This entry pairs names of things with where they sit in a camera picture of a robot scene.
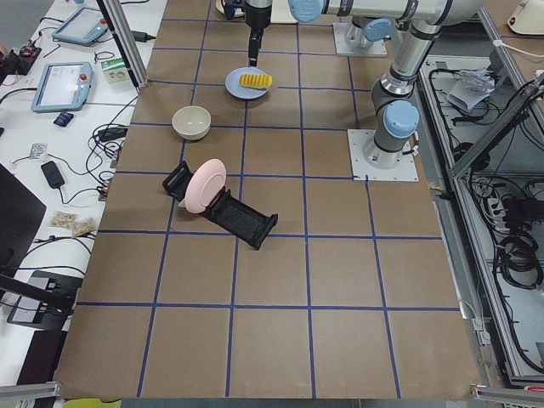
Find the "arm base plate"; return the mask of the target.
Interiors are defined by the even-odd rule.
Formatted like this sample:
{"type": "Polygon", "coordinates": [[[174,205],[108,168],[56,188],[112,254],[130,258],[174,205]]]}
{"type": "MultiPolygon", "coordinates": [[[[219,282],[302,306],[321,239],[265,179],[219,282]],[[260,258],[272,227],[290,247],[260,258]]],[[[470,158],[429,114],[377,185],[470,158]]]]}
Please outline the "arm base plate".
{"type": "Polygon", "coordinates": [[[413,151],[410,140],[405,141],[402,150],[389,153],[376,146],[374,133],[374,129],[348,130],[352,178],[359,181],[418,182],[417,151],[413,151]]]}
{"type": "Polygon", "coordinates": [[[391,24],[373,20],[363,26],[354,23],[334,23],[333,35],[336,54],[360,57],[386,57],[384,39],[391,32],[391,24]]]}

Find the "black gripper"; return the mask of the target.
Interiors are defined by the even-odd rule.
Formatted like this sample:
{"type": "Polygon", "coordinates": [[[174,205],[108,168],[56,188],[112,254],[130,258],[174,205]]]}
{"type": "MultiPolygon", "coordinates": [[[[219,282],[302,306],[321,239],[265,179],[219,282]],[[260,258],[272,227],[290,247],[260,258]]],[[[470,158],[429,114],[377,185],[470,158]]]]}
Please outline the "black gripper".
{"type": "Polygon", "coordinates": [[[252,27],[250,31],[250,37],[248,40],[248,61],[249,66],[258,66],[258,55],[262,45],[262,39],[264,35],[264,28],[252,27]]]}

